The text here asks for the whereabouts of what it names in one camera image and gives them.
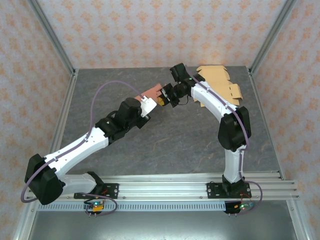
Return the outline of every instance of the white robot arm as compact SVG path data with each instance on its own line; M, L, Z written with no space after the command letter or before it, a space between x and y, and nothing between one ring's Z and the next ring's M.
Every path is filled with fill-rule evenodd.
M245 121L248 112L238 109L236 106L225 102L222 104L218 99L209 93L212 90L207 82L200 76L195 75L202 86L196 83L185 71L185 66L180 63L170 69L177 85L171 84L161 89L159 101L165 106L171 103L173 107L179 103L179 98L189 95L201 103L217 118L220 123L218 139L225 148L225 171L222 177L225 192L232 192L235 185L242 181L239 175L240 154L245 148L243 134L237 127L237 121L232 116L232 110L239 111L242 121L246 125L248 136L251 135L250 122ZM102 186L100 178L94 172L84 173L82 175L66 174L72 167L81 162L92 153L107 147L116 140L125 136L134 126L141 128L150 117L148 114L156 107L156 102L151 98L144 97L139 102L134 98L127 98L123 101L118 111L112 112L105 118L102 118L92 128L90 135L84 134L82 137L60 149L57 152L48 154L44 157L36 154L29 160L26 171L25 182L35 173L39 167L52 159L57 159L45 167L29 187L43 204L49 204L56 200L60 195L73 193L91 193L101 195ZM81 141L85 142L74 150ZM63 157L58 157L61 153L66 153Z

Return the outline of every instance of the patterned wallpaper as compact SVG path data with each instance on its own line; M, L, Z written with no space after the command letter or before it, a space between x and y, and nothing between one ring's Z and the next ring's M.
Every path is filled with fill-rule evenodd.
M29 158L48 153L69 73L26 0L0 2L0 239L11 240Z
M285 0L40 0L76 68L250 66Z
M298 180L316 236L320 236L319 13L314 0L298 0L255 75L285 176Z

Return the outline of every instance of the gray marble surface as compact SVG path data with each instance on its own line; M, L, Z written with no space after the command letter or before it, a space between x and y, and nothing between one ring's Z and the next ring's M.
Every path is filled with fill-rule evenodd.
M227 67L230 79L240 86L241 106L249 110L252 136L244 154L243 169L275 171L279 169L275 151L268 138L263 118L244 66ZM157 83L174 83L168 67L81 69L79 71L62 147L88 131L90 106L100 85L121 80L141 92ZM127 97L135 97L130 88L110 84L103 88L94 105L94 122L119 108ZM94 171L98 175L187 174L223 172L225 152L218 142L219 122L205 107L191 98L187 105L172 108L157 106L151 120L142 128L101 149L76 165L70 173Z

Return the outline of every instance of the orange patterned wall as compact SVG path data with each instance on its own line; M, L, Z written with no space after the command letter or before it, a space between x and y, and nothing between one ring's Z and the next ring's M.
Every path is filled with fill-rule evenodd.
M0 2L0 239L11 240L29 158L48 153L70 75L26 0Z
M250 66L285 0L40 0L76 68Z
M320 236L319 13L314 0L298 0L254 78L279 160L286 177L298 180L316 236Z

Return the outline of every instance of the purple cable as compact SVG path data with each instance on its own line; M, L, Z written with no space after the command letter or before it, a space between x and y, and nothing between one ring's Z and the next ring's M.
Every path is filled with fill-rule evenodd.
M92 128L93 128L93 124L94 124L94 103L96 101L96 97L98 95L98 93L100 92L100 90L108 85L108 84L124 84L126 85L127 87L131 88L132 90L134 90L141 98L143 98L143 96L138 92L138 90L136 90L133 86L131 86L129 83L126 83L124 81L118 81L118 80L114 80L114 81L108 81L104 84L102 84L99 89L95 92L95 95L92 99L92 102L91 102L91 108L90 108L90 127L89 127L89 131L87 133L87 135L85 136L85 138L79 142L76 146L70 148L69 150L59 154L58 156L56 156L55 158L51 159L50 161L46 162L45 164L43 164L41 167L39 167L38 170L36 170L34 172L34 174L29 178L29 180L26 182L25 186L23 187L22 189L22 192L21 192L21 196L20 196L20 199L21 199L21 202L27 204L27 203L31 203L33 201L36 201L37 198L33 198L33 199L25 199L25 194L26 194L26 191L27 191L27 188L29 187L30 183L32 182L32 180L46 167L48 166L49 164L53 163L54 161L57 161L59 158L63 157L64 155L68 154L68 153L71 153L72 151L76 150L77 148L79 148L82 144L84 144L86 142L86 140L88 139L88 137L90 136L91 134L91 131L92 131Z
M90 197L98 197L100 199L107 199L107 200L111 200L114 204L115 204L115 207L114 209L112 209L111 211L106 211L106 212L103 212L103 213L100 213L98 215L95 215L95 217L101 217L101 216L105 216L105 215L109 215L109 214L112 214L114 213L117 208L118 208L118 203L116 202L116 200L112 199L111 197L108 197L108 196L101 196L101 195L95 195L95 194L91 194L91 193L84 193L84 192L80 192L80 194L82 195L87 195L87 196L90 196ZM90 217L92 214L88 211L88 208L93 206L94 203L92 204L89 204L86 208L85 208L85 213Z
M250 146L250 145L249 145L249 138L248 138L248 134L247 134L247 131L246 131L246 129L245 129L245 126L244 126L244 124L242 123L242 121L241 121L239 115L236 113L236 111L234 111L230 106L228 106L228 105L226 104L226 102L225 102L218 94L216 94L214 91L212 91L212 90L210 90L210 89L207 90L207 87L206 87L205 85L203 85L201 82L199 82L199 81L189 72L189 70L188 70L188 68L187 68L186 65L185 65L185 71L186 71L186 72L189 74L189 76L190 76L197 84L199 84L204 90L208 91L208 92L209 92L210 94L212 94L216 99L218 99L220 103L222 103L224 106L226 106L226 108L229 109L229 110L233 113L233 115L235 116L235 118L236 118L236 119L238 120L238 122L239 122L239 125L240 125L240 127L241 127L241 129L242 129L242 132L243 132L243 135L244 135L245 144L246 144L245 148L244 148L244 149L241 149L241 150L240 150L240 153L239 153L239 155L240 155L240 156L239 156L239 159L240 159L240 161L239 161L239 169L238 169L239 176L240 176L240 178L241 178L242 181L244 181L245 183L249 183L249 184L255 184L255 185L257 185L257 187L258 187L259 190L260 190L260 200L259 200L259 202L256 204L256 206L254 206L253 208L251 208L251 209L248 210L248 211L238 213L237 215L247 214L247 213L249 213L250 211L256 209L256 208L260 205L260 203L262 202L262 198L263 198L263 191L262 191L261 186L260 186L258 183L254 182L254 181L247 181L247 180L245 180L245 179L243 178L242 174L241 174L241 170L242 170L242 160L243 160L243 159L242 159L242 153L243 153L243 151L248 150L248 149L249 149L249 146Z

